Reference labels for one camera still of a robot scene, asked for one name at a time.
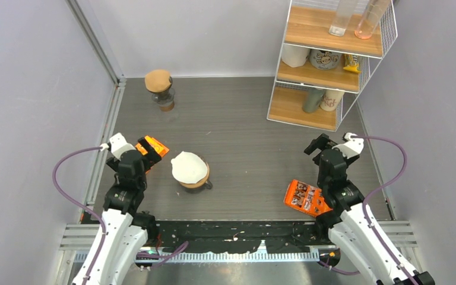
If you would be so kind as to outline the white paper coffee filter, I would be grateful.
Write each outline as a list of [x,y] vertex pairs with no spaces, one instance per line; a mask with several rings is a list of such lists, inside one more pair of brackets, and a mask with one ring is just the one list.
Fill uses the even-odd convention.
[[198,165],[196,154],[182,151],[171,159],[172,176],[178,181],[188,184],[197,183],[207,176],[208,168]]

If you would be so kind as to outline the brown paper coffee filter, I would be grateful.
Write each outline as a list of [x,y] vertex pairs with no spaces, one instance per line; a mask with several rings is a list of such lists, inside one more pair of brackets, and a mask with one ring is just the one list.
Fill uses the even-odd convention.
[[161,93],[172,86],[171,74],[165,69],[155,69],[144,77],[146,89],[152,93]]

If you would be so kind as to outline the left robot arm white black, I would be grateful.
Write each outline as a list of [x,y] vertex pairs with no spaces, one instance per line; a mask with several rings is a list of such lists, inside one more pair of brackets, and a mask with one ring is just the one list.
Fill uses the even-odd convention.
[[140,248],[157,241],[155,217],[138,212],[138,207],[147,189],[146,173],[162,158],[145,138],[138,145],[145,154],[121,133],[109,139],[112,156],[106,164],[115,181],[105,195],[97,235],[73,284],[121,284]]

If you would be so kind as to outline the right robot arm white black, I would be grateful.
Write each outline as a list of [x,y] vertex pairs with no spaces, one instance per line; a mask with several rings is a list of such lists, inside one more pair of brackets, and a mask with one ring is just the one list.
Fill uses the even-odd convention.
[[397,249],[372,214],[369,198],[347,177],[366,139],[347,132],[339,144],[321,134],[305,148],[307,155],[319,151],[312,159],[317,185],[331,208],[316,218],[315,236],[338,246],[369,284],[435,284],[429,272],[420,272]]

